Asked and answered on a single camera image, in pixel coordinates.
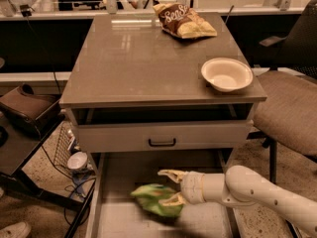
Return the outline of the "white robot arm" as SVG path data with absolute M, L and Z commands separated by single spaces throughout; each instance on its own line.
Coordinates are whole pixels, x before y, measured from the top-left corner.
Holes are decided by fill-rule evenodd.
M 258 203 L 317 237 L 317 202 L 283 189 L 247 167 L 232 166 L 224 174 L 160 170 L 158 175 L 180 184 L 180 192 L 159 201 L 163 206 L 217 202 L 235 208 Z

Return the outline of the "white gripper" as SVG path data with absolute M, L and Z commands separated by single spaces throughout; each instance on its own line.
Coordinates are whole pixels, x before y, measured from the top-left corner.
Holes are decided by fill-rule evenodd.
M 184 172 L 179 170 L 160 170 L 159 176 L 166 176 L 175 183 L 180 183 L 181 193 L 178 192 L 170 198 L 160 199 L 163 206 L 179 206 L 189 202 L 198 204 L 204 202 L 203 197 L 203 173 Z

